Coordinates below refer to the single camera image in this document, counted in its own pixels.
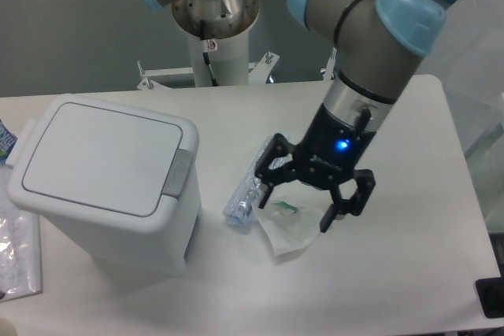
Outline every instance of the transparent plastic sheet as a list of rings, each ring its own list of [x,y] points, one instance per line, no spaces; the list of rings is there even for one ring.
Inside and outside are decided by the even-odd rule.
[[[0,166],[0,304],[42,291],[39,216],[10,202],[9,177]]]
[[[235,192],[229,199],[222,212],[222,214],[224,214],[224,218],[228,221],[228,223],[237,226],[242,230],[247,230],[253,223],[255,215],[252,202],[263,195],[263,192],[260,188],[261,180],[255,177],[254,169],[256,163],[258,162],[261,155],[265,152],[266,146],[271,140],[272,136],[268,137],[264,141],[255,158],[252,160],[252,163],[250,163],[249,168],[246,170],[246,174],[239,182]],[[278,157],[271,163],[269,168],[278,168],[288,160],[289,156]]]
[[[292,204],[285,196],[270,199],[263,209],[257,205],[255,201],[254,211],[275,256],[306,248],[321,233],[322,209]]]
[[[416,74],[432,74],[443,84],[469,173],[487,227],[504,231],[502,212],[504,146],[498,100],[504,92],[504,0],[457,0],[432,52]],[[475,146],[487,146],[483,151]]]

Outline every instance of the gray wall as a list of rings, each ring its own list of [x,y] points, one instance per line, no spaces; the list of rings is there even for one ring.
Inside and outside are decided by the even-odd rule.
[[[318,79],[331,46],[304,31],[285,0],[261,0],[250,59],[281,56],[279,81]],[[141,0],[0,0],[0,96],[132,90],[145,69],[190,65],[169,9]]]

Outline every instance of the metal bracket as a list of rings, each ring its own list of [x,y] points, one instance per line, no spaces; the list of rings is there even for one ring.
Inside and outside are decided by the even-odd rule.
[[[268,52],[258,63],[249,63],[249,84],[259,85],[274,83],[275,80],[271,72],[279,59],[280,56]],[[140,61],[137,61],[137,65],[141,80],[137,88],[140,90],[153,90],[158,87],[177,88],[180,87],[180,82],[187,82],[194,79],[192,67],[144,71]]]
[[[336,51],[336,48],[333,47],[331,56],[328,59],[328,63],[325,65],[325,68],[321,68],[322,80],[325,82],[330,82],[336,79],[336,74],[334,73],[334,67],[336,64]]]

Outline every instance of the metal bolt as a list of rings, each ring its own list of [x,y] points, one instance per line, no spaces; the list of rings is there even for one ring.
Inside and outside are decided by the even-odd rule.
[[[142,62],[137,61],[136,65],[139,67],[140,79],[143,79],[143,77],[145,76],[145,72],[143,71],[143,68],[142,68]]]

